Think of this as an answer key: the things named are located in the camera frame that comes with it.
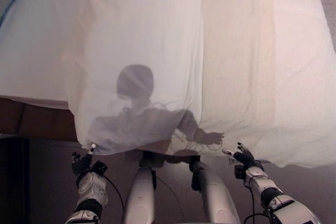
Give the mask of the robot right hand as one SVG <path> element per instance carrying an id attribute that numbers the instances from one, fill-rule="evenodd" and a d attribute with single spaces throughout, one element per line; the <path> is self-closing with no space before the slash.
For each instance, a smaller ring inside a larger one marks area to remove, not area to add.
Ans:
<path id="1" fill-rule="evenodd" d="M 238 151 L 230 151 L 226 148 L 222 149 L 222 152 L 226 155 L 233 157 L 238 162 L 242 163 L 244 166 L 250 166 L 255 163 L 255 158 L 250 150 L 241 142 L 237 143 Z"/>

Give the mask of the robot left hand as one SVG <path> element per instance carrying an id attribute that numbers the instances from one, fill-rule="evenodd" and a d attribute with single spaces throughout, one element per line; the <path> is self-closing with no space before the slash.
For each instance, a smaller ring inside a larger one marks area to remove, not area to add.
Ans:
<path id="1" fill-rule="evenodd" d="M 71 163 L 71 168 L 72 172 L 76 175 L 79 176 L 82 173 L 88 171 L 91 166 L 92 162 L 92 157 L 93 153 L 96 149 L 97 145 L 95 143 L 91 144 L 91 147 L 89 148 L 89 151 L 86 155 L 81 157 L 80 154 L 77 152 L 73 152 L 71 155 L 72 158 L 72 163 Z"/>

